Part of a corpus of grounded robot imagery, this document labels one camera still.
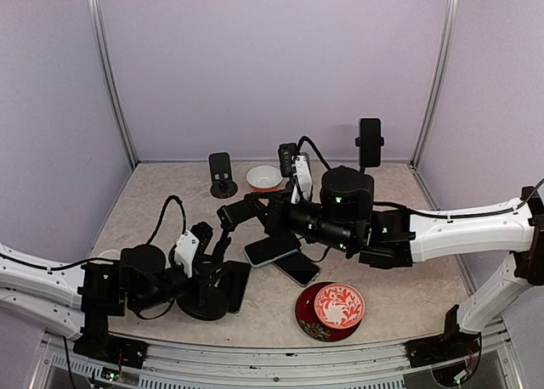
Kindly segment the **lone black smartphone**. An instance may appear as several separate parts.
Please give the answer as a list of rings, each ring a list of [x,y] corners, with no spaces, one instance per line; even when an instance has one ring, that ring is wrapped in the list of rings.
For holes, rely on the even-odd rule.
[[[228,301],[228,312],[238,313],[246,293],[252,266],[247,262],[228,261],[229,271],[219,280],[218,288]]]

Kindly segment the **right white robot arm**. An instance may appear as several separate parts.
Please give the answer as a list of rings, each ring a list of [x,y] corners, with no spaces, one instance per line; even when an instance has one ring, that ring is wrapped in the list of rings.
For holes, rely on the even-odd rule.
[[[244,198],[266,234],[289,230],[357,257],[372,268],[410,267],[439,257],[508,251],[501,267],[471,298],[446,315],[434,343],[453,358],[498,313],[532,286],[543,283],[543,203],[535,187],[495,206],[436,212],[374,200],[374,179],[338,166],[321,178],[320,200],[292,201],[288,192],[250,193]]]

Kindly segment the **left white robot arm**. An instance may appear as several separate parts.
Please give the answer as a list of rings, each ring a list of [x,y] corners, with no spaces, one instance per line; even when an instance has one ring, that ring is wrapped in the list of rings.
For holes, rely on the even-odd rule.
[[[76,344],[87,345],[102,359],[113,358],[119,341],[109,319],[126,312],[138,319],[153,308],[179,307],[195,319],[221,319],[229,310],[217,287],[228,264],[174,246],[165,254],[152,244],[121,250],[119,257],[90,257],[55,264],[1,247],[2,300],[39,319]]]

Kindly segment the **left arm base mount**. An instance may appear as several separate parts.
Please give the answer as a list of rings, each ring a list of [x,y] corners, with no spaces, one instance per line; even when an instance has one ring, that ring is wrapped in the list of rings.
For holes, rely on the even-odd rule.
[[[74,340],[73,352],[118,367],[142,369],[148,344],[144,341],[112,335],[108,316],[104,313],[84,313],[81,336]]]

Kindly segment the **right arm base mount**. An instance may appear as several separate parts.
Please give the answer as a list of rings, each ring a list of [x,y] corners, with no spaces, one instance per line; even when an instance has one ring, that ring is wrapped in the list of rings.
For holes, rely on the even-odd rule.
[[[438,335],[413,339],[405,344],[408,359],[412,368],[438,364],[456,358],[480,353],[481,333],[467,334],[461,332],[458,323],[456,304],[445,315],[444,331]]]

